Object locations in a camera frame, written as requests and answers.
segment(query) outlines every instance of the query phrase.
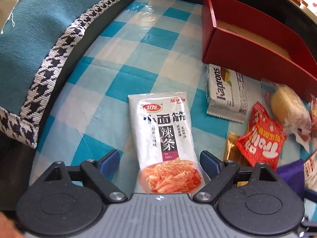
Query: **gold wrapper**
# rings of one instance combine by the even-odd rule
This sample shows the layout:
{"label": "gold wrapper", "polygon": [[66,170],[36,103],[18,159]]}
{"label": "gold wrapper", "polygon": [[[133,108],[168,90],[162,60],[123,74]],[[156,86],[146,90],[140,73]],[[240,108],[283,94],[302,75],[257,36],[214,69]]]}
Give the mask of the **gold wrapper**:
{"label": "gold wrapper", "polygon": [[[236,141],[238,138],[240,138],[240,136],[238,136],[237,134],[233,132],[229,133],[223,160],[236,161],[239,163],[240,166],[251,166],[236,146]],[[237,186],[243,186],[247,183],[247,181],[240,181],[238,182]]]}

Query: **plastic table cover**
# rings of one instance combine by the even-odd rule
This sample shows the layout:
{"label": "plastic table cover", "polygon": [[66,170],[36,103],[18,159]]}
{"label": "plastic table cover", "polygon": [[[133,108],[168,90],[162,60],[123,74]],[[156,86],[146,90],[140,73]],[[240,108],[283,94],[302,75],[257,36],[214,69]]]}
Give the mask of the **plastic table cover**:
{"label": "plastic table cover", "polygon": [[[115,148],[121,160],[111,179],[129,196],[139,170],[129,94],[186,91],[197,157],[208,150],[223,158],[227,134],[244,134],[252,106],[256,101],[267,105],[260,82],[245,76],[248,114],[244,124],[207,115],[201,8],[179,0],[136,0],[105,28],[54,104],[37,147],[30,185],[54,161],[78,165]],[[308,156],[289,135],[279,166]],[[317,221],[315,207],[305,202],[306,214],[313,221]]]}

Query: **houndstooth trim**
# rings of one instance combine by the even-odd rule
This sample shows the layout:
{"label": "houndstooth trim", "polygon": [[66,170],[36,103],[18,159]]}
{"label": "houndstooth trim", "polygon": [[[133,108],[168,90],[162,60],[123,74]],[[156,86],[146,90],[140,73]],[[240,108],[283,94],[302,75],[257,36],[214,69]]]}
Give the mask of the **houndstooth trim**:
{"label": "houndstooth trim", "polygon": [[21,108],[20,116],[0,107],[0,130],[32,148],[37,146],[39,124],[56,80],[74,46],[87,27],[105,10],[120,0],[102,0],[79,16],[57,40],[42,62]]}

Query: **gray gripper base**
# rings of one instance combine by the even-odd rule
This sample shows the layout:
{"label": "gray gripper base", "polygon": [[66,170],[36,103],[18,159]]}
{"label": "gray gripper base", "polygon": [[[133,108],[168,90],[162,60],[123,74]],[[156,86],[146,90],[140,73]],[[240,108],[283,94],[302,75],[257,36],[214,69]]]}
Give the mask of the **gray gripper base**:
{"label": "gray gripper base", "polygon": [[[247,238],[225,224],[212,206],[198,204],[187,194],[134,194],[112,204],[101,220],[75,238]],[[289,233],[285,238],[298,238]]]}

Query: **open red cardboard box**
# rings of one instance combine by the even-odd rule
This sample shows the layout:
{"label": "open red cardboard box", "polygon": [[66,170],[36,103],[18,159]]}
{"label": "open red cardboard box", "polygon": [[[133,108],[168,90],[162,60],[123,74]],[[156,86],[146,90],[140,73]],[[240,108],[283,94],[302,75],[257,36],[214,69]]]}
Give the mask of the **open red cardboard box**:
{"label": "open red cardboard box", "polygon": [[286,84],[307,102],[317,96],[317,64],[300,36],[235,0],[204,0],[202,61]]}

